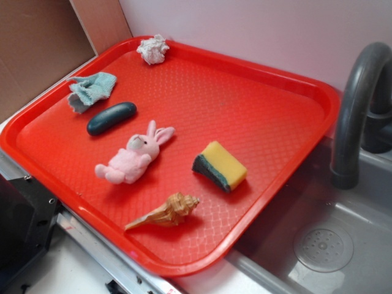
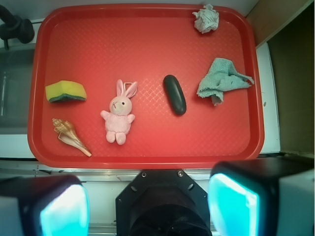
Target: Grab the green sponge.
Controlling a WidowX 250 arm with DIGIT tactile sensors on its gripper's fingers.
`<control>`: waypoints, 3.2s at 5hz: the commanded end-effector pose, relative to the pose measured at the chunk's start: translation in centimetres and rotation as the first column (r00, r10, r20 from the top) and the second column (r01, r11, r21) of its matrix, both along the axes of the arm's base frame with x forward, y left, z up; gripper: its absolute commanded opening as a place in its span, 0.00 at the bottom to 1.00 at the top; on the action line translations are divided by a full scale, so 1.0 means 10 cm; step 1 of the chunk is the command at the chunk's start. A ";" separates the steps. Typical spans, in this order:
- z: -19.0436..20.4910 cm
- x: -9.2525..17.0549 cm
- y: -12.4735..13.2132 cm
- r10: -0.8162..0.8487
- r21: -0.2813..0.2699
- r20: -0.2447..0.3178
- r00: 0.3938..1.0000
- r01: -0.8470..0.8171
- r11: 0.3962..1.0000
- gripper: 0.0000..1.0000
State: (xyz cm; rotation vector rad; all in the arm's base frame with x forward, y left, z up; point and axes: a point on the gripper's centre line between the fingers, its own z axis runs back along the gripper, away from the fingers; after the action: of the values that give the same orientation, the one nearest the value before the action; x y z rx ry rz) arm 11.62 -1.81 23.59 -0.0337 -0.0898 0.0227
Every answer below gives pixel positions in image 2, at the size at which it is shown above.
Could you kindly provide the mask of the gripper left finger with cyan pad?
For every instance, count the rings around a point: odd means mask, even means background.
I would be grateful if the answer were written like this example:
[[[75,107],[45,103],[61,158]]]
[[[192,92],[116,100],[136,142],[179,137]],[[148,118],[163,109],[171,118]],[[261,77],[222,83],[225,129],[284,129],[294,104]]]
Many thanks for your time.
[[[86,236],[89,197],[73,175],[0,180],[2,236]]]

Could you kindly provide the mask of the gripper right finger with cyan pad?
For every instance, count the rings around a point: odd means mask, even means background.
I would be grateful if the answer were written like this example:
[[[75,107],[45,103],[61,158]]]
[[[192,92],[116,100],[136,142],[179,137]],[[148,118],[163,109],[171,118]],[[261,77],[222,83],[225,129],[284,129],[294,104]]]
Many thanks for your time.
[[[313,161],[222,161],[209,180],[208,205],[222,236],[312,236]]]

